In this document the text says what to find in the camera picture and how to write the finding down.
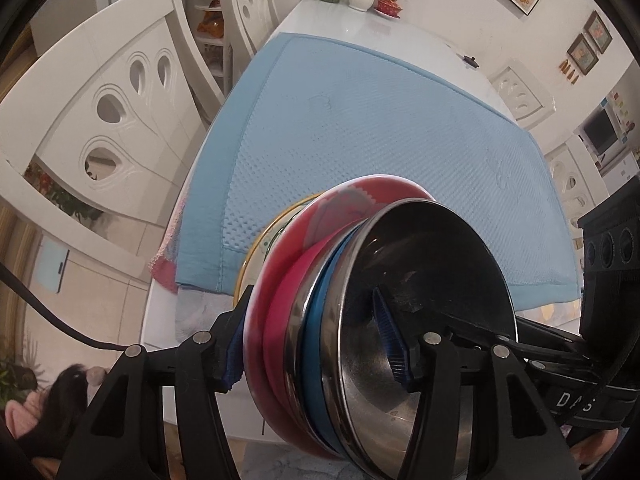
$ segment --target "blue placemat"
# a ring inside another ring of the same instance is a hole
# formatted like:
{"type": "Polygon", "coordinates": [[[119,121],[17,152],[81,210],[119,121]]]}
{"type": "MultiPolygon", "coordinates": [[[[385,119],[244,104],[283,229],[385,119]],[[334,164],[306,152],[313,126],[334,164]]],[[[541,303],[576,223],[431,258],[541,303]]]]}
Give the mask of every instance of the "blue placemat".
{"type": "Polygon", "coordinates": [[[462,216],[517,310],[578,298],[568,227],[528,132],[401,60],[296,34],[265,45],[212,125],[184,209],[177,282],[231,294],[280,211],[372,173],[414,180],[462,216]]]}

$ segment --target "white table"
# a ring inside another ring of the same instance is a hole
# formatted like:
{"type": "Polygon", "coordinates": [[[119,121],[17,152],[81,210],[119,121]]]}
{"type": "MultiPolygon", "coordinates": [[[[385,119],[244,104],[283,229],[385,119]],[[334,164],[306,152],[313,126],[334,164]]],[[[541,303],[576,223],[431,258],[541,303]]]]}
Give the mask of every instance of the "white table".
{"type": "MultiPolygon", "coordinates": [[[[464,63],[444,40],[420,28],[401,21],[392,22],[372,12],[359,12],[345,5],[302,0],[271,37],[281,32],[341,40],[397,57],[449,81],[515,122],[509,109],[479,70],[464,63]]],[[[154,280],[146,301],[141,336],[141,343],[148,350],[178,346],[175,339],[175,308],[176,296],[154,280]]],[[[216,398],[229,437],[282,442],[265,425],[244,377],[230,393],[217,395],[216,398]]],[[[164,420],[175,424],[172,388],[164,389],[164,420]]]]}

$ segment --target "small framed picture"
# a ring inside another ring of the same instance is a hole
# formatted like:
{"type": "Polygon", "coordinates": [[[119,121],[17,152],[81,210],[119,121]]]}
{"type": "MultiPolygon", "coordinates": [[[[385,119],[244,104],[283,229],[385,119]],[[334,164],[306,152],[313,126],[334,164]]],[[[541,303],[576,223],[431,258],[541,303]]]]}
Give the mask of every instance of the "small framed picture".
{"type": "Polygon", "coordinates": [[[598,62],[598,56],[587,43],[587,38],[579,34],[574,44],[566,51],[584,75],[587,75],[598,62]]]}
{"type": "Polygon", "coordinates": [[[589,18],[589,21],[584,26],[584,30],[591,36],[593,43],[596,44],[601,54],[609,46],[609,43],[613,40],[609,29],[602,21],[600,15],[594,10],[593,14],[589,18]]]}

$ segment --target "pink cloth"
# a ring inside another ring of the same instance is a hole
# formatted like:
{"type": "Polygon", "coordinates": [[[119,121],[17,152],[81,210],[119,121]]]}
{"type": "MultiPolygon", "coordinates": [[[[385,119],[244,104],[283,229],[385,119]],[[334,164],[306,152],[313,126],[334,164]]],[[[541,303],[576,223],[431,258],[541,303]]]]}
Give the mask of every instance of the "pink cloth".
{"type": "Polygon", "coordinates": [[[9,400],[4,408],[6,426],[14,438],[20,438],[29,433],[38,423],[42,413],[43,392],[31,392],[24,404],[16,400],[9,400]]]}
{"type": "Polygon", "coordinates": [[[156,282],[164,286],[172,293],[178,293],[178,285],[175,283],[175,260],[178,255],[178,242],[180,237],[180,226],[182,224],[182,212],[187,194],[178,200],[174,211],[171,213],[169,225],[164,232],[164,238],[158,249],[158,254],[151,260],[149,270],[156,282]]]}

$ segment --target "white chair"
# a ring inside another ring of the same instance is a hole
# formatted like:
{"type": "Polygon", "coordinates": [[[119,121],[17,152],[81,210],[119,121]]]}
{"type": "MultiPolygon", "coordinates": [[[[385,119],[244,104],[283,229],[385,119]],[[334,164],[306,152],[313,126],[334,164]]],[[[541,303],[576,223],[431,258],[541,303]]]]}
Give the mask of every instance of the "white chair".
{"type": "Polygon", "coordinates": [[[49,49],[0,104],[0,198],[47,235],[126,276],[147,263],[72,219],[23,179],[31,159],[85,203],[165,226],[224,101],[181,0],[119,0],[49,49]],[[85,163],[109,158],[92,180],[85,163]]]}
{"type": "Polygon", "coordinates": [[[273,0],[220,0],[220,5],[225,19],[225,37],[228,35],[233,51],[235,84],[280,20],[273,0]]]}
{"type": "Polygon", "coordinates": [[[565,143],[545,155],[551,177],[556,184],[564,216],[574,241],[580,273],[584,269],[584,243],[578,219],[609,197],[598,168],[580,137],[571,136],[565,143]]]}
{"type": "Polygon", "coordinates": [[[510,59],[489,81],[525,130],[537,126],[556,111],[553,96],[517,59],[510,59]]]}

